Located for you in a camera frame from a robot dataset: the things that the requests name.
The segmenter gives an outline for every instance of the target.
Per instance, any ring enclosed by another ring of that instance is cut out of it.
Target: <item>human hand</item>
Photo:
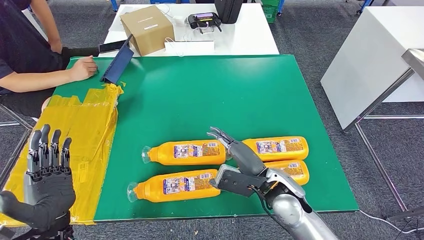
[[[62,42],[60,40],[49,42],[50,49],[58,54],[62,54]]]
[[[97,73],[97,65],[93,56],[78,59],[73,67],[69,69],[71,82],[86,80]]]

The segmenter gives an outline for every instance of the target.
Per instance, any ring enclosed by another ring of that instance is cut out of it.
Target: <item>gray carpet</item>
[[[127,0],[126,3],[146,3]],[[344,134],[320,85],[332,59],[355,24],[358,1],[287,0],[282,16],[270,28],[281,54],[293,54],[309,87],[319,114],[359,207],[383,217],[399,211],[370,154],[356,131]],[[49,0],[63,43],[91,47],[102,43],[114,13],[104,0]],[[422,113],[422,103],[383,104],[379,113]],[[0,121],[6,119],[0,113]],[[401,196],[410,207],[424,205],[423,121],[364,120],[361,124]],[[19,127],[0,128],[0,168],[9,159],[22,134]],[[341,240],[392,240],[397,231],[359,212],[322,214]],[[420,218],[418,225],[424,227]],[[402,228],[406,221],[396,222]],[[415,228],[414,219],[406,229]],[[292,239],[269,217],[220,218],[172,221],[139,221],[75,226],[76,237],[98,239]],[[418,234],[397,239],[416,240]]]

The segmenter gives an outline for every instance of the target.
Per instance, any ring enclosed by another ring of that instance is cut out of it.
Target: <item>black bag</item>
[[[234,24],[239,17],[243,0],[215,0],[218,17],[223,24]]]

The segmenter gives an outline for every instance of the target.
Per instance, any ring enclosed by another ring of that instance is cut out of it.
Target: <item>metal table leg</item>
[[[0,127],[6,127],[6,126],[16,126],[19,125],[17,121],[4,121],[0,122]]]
[[[379,157],[377,156],[376,152],[374,151],[373,147],[371,146],[370,142],[367,139],[367,136],[365,135],[364,131],[362,130],[360,126],[360,121],[362,119],[424,119],[424,114],[422,115],[369,115],[372,111],[376,109],[376,107],[384,100],[386,99],[390,94],[392,94],[398,87],[400,87],[407,79],[409,79],[415,71],[409,67],[398,79],[389,87],[387,88],[380,96],[377,97],[361,114],[352,121],[343,131],[346,133],[350,129],[352,129],[354,126],[356,130],[358,131],[360,137],[362,138],[364,144],[366,145],[366,148],[368,149],[369,153],[371,154],[372,160],[377,167],[378,171],[380,172],[381,176],[383,177],[384,181],[386,182],[387,186],[390,189],[390,192],[393,194],[397,204],[399,205],[401,212],[390,215],[387,217],[388,220],[398,220],[402,218],[412,217],[420,214],[424,214],[424,206],[418,207],[415,209],[408,210],[406,207],[404,201],[402,200],[401,196],[398,193],[398,190],[396,189],[395,185],[393,184],[392,180],[390,179],[388,173],[386,172],[386,169],[383,167]]]
[[[398,212],[396,214],[392,214],[387,216],[387,220],[396,221],[404,218],[415,217],[424,214],[424,206],[419,206],[417,208],[409,209],[406,211]]]
[[[9,160],[6,163],[6,166],[4,167],[3,171],[0,173],[0,186],[3,186],[8,176],[12,170],[12,168],[15,166],[16,161],[18,160],[19,153],[21,152],[22,148],[24,147],[25,143],[27,142],[27,139],[29,138],[31,131],[33,129],[33,126],[31,126],[28,122],[26,122],[24,119],[22,119],[20,116],[18,116],[13,111],[9,110],[7,107],[0,104],[0,110],[8,114],[10,117],[12,117],[17,124],[22,125],[25,128],[25,132],[23,133],[22,137],[20,138],[16,148],[13,150],[12,155],[10,156]]]
[[[362,130],[361,126],[359,125],[359,122],[355,124],[355,127],[362,138],[363,142],[366,145],[366,148],[368,149],[369,153],[371,154],[372,160],[374,161],[375,166],[377,167],[378,171],[380,172],[381,176],[383,177],[384,181],[387,183],[387,186],[390,189],[390,192],[393,194],[394,198],[396,199],[397,204],[400,206],[400,209],[404,212],[407,210],[407,207],[405,206],[404,201],[402,200],[401,196],[398,193],[398,190],[396,190],[395,185],[393,184],[392,180],[390,179],[389,175],[386,172],[386,169],[383,167],[382,162],[380,161],[379,157],[377,156],[376,152],[374,151],[373,147],[371,146],[371,143],[368,141],[367,136],[365,136],[364,131]]]

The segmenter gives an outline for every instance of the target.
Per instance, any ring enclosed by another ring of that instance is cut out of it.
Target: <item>green crate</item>
[[[262,6],[273,6],[278,7],[280,4],[280,0],[261,0]]]
[[[272,24],[275,22],[276,20],[276,16],[277,16],[277,10],[278,10],[278,5],[277,6],[272,6],[272,5],[262,5],[262,10],[263,10],[263,14],[265,14],[265,18],[266,21],[269,24]]]

